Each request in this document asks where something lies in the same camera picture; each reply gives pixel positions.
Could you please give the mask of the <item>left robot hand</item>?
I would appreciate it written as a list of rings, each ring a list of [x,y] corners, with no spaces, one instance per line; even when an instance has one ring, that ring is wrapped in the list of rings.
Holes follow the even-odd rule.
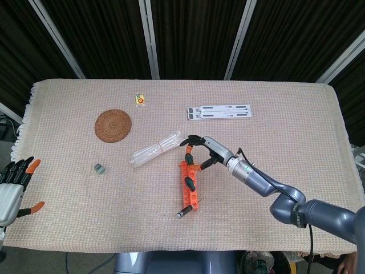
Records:
[[[6,228],[15,219],[34,214],[44,207],[45,202],[41,201],[33,207],[21,209],[25,191],[40,163],[40,159],[34,161],[31,156],[18,162],[10,162],[1,171],[1,228]]]

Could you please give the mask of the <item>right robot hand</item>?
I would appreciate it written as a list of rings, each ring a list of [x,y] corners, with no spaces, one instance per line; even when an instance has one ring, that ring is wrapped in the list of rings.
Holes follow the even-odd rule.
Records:
[[[180,143],[181,147],[185,145],[187,145],[185,161],[188,164],[188,168],[191,170],[201,171],[216,163],[221,163],[227,167],[229,161],[236,158],[231,150],[208,136],[200,137],[197,135],[189,135],[187,139]],[[193,156],[191,155],[191,151],[194,146],[206,147],[209,150],[210,158],[204,161],[202,164],[194,164]]]

